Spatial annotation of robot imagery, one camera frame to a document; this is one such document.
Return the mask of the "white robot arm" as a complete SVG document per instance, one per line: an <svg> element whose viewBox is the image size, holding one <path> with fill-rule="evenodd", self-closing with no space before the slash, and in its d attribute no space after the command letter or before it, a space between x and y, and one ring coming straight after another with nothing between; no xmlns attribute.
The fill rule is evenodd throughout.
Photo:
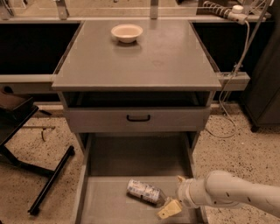
<svg viewBox="0 0 280 224"><path fill-rule="evenodd" d="M262 185L236 177L227 171L210 171L204 178L178 176L176 198L168 198L157 216L179 214L183 207L238 207L248 204L280 217L280 187Z"/></svg>

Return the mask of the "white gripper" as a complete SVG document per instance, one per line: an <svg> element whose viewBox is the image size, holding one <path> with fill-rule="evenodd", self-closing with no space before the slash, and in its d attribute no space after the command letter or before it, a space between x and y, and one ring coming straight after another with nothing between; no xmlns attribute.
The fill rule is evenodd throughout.
<svg viewBox="0 0 280 224"><path fill-rule="evenodd" d="M185 178L183 176L177 176L177 179L177 199L168 199L164 203L157 213L157 217L161 220L179 214L182 211L181 204L187 208L199 208L207 205L207 191L203 179Z"/></svg>

